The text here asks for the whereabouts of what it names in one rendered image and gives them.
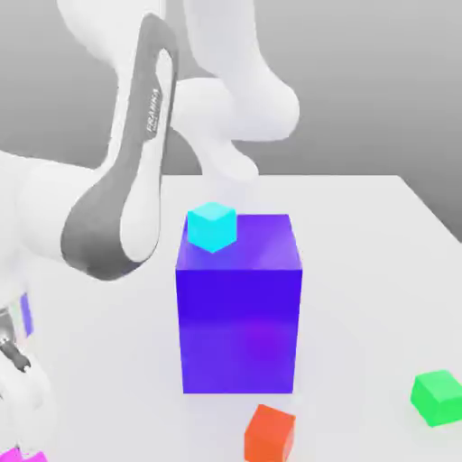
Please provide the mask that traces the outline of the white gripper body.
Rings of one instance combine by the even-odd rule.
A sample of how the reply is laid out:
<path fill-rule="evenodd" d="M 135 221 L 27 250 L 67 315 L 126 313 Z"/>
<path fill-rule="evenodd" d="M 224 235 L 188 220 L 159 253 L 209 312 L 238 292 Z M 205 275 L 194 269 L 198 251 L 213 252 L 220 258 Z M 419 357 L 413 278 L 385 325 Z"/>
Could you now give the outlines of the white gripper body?
<path fill-rule="evenodd" d="M 41 368 L 25 373 L 15 368 L 0 371 L 4 399 L 14 443 L 21 451 L 45 450 L 57 425 L 57 404 L 48 376 Z"/>

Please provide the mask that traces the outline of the small magenta cube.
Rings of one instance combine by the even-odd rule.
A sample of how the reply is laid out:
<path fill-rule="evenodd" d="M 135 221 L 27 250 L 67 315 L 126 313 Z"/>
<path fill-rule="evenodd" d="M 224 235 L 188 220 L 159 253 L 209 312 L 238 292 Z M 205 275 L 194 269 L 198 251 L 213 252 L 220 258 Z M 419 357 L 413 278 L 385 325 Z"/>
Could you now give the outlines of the small magenta cube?
<path fill-rule="evenodd" d="M 48 462 L 48 459 L 42 452 L 24 456 L 18 447 L 14 447 L 0 454 L 0 462 Z"/>

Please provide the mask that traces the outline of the small orange cube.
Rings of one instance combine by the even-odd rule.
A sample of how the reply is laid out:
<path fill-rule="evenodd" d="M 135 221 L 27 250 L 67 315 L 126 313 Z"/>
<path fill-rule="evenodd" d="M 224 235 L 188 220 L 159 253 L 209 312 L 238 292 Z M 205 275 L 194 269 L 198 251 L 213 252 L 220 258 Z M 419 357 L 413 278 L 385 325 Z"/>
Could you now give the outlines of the small orange cube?
<path fill-rule="evenodd" d="M 287 462 L 294 441 L 296 417 L 259 404 L 244 436 L 246 462 Z"/>

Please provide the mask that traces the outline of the small cyan cube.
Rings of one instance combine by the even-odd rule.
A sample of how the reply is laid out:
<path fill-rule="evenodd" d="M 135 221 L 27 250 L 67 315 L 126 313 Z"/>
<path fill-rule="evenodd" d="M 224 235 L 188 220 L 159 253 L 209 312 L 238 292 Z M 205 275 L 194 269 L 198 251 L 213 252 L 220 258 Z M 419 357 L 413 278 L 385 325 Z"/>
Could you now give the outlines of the small cyan cube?
<path fill-rule="evenodd" d="M 188 211 L 188 242 L 210 253 L 237 240 L 237 214 L 234 208 L 208 202 Z"/>

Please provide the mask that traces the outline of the small green cube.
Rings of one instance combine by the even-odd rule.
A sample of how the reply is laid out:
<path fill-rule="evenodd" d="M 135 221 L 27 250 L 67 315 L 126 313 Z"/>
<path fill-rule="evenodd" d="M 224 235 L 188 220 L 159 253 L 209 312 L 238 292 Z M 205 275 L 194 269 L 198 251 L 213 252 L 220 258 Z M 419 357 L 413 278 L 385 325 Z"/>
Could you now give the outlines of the small green cube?
<path fill-rule="evenodd" d="M 448 370 L 418 374 L 411 404 L 430 427 L 462 420 L 462 383 Z"/>

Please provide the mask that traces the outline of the large purple box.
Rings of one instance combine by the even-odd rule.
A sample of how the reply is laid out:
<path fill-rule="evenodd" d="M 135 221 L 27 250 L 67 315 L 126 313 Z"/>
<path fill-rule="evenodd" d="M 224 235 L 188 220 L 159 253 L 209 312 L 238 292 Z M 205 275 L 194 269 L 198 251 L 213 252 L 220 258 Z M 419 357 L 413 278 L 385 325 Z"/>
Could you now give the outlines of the large purple box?
<path fill-rule="evenodd" d="M 302 264 L 286 214 L 240 215 L 212 254 L 180 240 L 175 267 L 185 393 L 291 393 Z"/>

